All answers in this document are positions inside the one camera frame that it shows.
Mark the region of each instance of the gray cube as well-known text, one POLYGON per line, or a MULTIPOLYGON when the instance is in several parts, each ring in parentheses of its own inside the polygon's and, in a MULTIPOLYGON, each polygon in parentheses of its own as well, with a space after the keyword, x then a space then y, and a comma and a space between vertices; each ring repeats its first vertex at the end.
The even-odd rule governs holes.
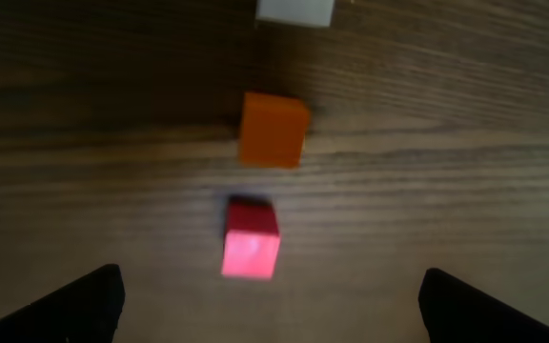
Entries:
POLYGON ((258 0, 257 20, 326 28, 336 0, 258 0))

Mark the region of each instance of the cube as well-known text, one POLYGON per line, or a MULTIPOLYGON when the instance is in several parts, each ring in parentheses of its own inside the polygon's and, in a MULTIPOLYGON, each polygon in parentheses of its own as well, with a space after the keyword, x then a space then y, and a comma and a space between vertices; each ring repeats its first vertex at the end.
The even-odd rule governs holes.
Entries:
POLYGON ((239 159, 247 166, 297 168, 311 113, 282 96, 245 93, 239 159))
POLYGON ((280 241, 271 205, 232 202, 228 207, 221 273, 229 277, 271 279, 280 241))
POLYGON ((259 0, 257 19, 308 27, 329 27, 335 0, 259 0))

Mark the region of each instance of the orange cube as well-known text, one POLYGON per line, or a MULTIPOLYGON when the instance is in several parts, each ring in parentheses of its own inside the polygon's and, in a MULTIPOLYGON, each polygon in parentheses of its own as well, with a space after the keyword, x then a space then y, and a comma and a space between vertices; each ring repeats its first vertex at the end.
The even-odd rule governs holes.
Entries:
POLYGON ((301 100, 246 92, 240 161, 256 167, 297 168, 310 120, 301 100))

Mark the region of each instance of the wooden surface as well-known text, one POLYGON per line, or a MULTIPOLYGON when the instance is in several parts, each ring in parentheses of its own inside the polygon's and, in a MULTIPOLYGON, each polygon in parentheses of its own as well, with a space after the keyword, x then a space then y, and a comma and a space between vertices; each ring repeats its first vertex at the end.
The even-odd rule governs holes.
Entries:
POLYGON ((0 0, 0 317, 105 263, 116 342, 428 342, 441 267, 549 325, 549 0, 0 0), (297 171, 235 160, 242 92, 314 110, 297 171), (270 283, 224 279, 265 194, 270 283))

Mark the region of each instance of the red block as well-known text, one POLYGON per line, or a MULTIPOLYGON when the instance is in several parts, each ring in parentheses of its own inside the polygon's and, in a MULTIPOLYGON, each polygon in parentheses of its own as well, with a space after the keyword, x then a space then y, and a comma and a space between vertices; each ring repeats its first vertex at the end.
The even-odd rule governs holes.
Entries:
POLYGON ((272 206, 231 203, 221 273, 233 277, 271 279, 280 241, 272 206))

